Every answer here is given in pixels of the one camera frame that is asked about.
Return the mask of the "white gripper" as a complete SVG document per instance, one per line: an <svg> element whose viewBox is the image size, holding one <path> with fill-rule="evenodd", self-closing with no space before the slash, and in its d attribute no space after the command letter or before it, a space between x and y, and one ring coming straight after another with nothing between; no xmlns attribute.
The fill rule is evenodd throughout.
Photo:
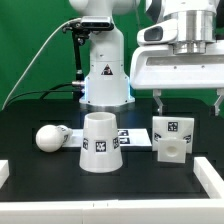
<svg viewBox="0 0 224 224"><path fill-rule="evenodd" d="M224 101L224 40L203 44L204 53L174 54L177 21L171 19L142 29L130 68L133 89L153 90L158 113L163 115L162 89L217 89L215 116Z"/></svg>

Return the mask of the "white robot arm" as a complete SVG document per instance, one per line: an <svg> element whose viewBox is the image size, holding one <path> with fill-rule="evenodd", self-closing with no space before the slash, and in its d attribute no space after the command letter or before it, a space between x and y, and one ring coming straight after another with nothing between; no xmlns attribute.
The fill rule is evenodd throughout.
<svg viewBox="0 0 224 224"><path fill-rule="evenodd" d="M77 28L90 46L90 72L80 103L119 108L134 101L131 89L151 90L160 111L164 89L215 89L212 113L224 102L224 39L215 36L224 0L145 0L155 24L137 34L130 73L124 72L124 38L112 16L140 0L69 0L81 13Z"/></svg>

